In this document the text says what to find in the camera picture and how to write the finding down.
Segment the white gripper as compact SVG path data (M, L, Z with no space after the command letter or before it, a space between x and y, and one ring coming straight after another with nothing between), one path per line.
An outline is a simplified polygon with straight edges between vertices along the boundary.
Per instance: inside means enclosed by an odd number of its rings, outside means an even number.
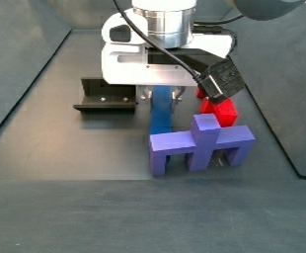
M148 21L133 12L125 12L128 18L137 28L148 33ZM128 85L169 85L172 89L172 101L181 100L184 86L196 86L188 72L175 63L155 64L148 63L148 49L145 42L131 31L129 42L112 42L109 37L111 28L125 25L125 20L120 14L112 15L101 29L101 38L105 42L101 50L101 74L109 84ZM219 57L224 58L231 48L232 39L227 35L201 35L195 34L192 41L181 47L181 52L189 49L201 49ZM152 98L153 88L141 86L140 99L147 101Z

